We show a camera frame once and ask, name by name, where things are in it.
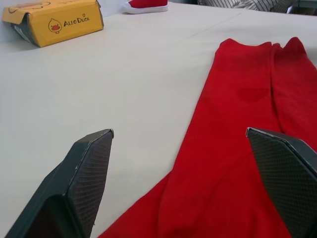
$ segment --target red fabric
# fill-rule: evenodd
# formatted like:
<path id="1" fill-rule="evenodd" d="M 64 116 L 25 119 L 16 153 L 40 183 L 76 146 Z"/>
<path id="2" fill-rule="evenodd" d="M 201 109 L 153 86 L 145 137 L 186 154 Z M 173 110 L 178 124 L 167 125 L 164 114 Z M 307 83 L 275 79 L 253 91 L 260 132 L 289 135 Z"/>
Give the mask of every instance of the red fabric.
<path id="1" fill-rule="evenodd" d="M 132 0 L 129 2 L 133 8 L 146 8 L 146 7 L 157 7 L 166 6 L 167 0 Z"/>
<path id="2" fill-rule="evenodd" d="M 172 171 L 100 238 L 290 238 L 267 195 L 248 126 L 315 150 L 317 71 L 293 38 L 221 43 Z"/>

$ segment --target white surface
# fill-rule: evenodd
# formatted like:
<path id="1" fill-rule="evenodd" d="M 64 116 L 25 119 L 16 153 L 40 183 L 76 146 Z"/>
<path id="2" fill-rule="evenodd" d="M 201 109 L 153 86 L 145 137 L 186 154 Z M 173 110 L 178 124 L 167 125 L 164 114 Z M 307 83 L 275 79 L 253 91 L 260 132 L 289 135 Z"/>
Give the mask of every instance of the white surface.
<path id="1" fill-rule="evenodd" d="M 317 17 L 170 4 L 44 48 L 0 43 L 0 237 L 77 139 L 115 138 L 92 237 L 170 170 L 220 42 L 282 45 L 317 64 Z"/>

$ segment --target striped shirt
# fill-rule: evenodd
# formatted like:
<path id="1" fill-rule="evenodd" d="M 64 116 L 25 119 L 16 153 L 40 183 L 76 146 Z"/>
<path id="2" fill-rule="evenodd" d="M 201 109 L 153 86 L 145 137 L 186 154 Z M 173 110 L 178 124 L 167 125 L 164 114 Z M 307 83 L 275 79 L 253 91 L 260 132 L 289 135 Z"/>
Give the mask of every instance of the striped shirt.
<path id="1" fill-rule="evenodd" d="M 257 11 L 286 13 L 293 1 L 294 0 L 198 0 L 198 4 L 224 8 L 246 8 Z"/>

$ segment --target mesh texture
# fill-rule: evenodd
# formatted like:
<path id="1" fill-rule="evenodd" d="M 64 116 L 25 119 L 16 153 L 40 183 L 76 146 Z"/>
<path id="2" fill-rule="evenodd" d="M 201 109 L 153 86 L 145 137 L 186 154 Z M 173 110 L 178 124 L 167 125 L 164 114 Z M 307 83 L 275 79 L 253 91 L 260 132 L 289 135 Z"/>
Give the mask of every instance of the mesh texture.
<path id="1" fill-rule="evenodd" d="M 262 181 L 293 238 L 304 238 L 316 223 L 317 183 L 282 141 L 249 132 Z"/>
<path id="2" fill-rule="evenodd" d="M 109 136 L 103 136 L 90 146 L 68 191 L 87 238 L 91 235 L 105 189 L 111 146 L 111 143 L 106 143 Z"/>

